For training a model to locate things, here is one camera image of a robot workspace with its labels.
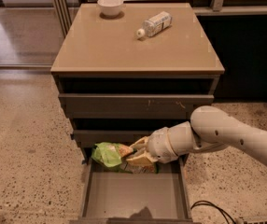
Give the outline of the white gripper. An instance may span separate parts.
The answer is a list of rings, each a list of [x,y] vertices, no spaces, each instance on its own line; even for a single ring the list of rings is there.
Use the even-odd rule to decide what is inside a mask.
[[[132,166],[150,166],[156,161],[160,163],[168,163],[178,159],[174,152],[168,135],[168,128],[164,127],[153,132],[149,137],[144,136],[131,144],[131,148],[139,150],[148,148],[148,152],[134,154],[126,161]]]

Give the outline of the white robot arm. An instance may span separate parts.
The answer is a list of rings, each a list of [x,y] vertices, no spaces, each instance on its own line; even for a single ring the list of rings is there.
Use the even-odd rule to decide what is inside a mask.
[[[267,166],[267,131],[246,125],[210,105],[196,108],[190,120],[163,127],[132,144],[132,166],[168,163],[189,153],[215,152],[235,147]]]

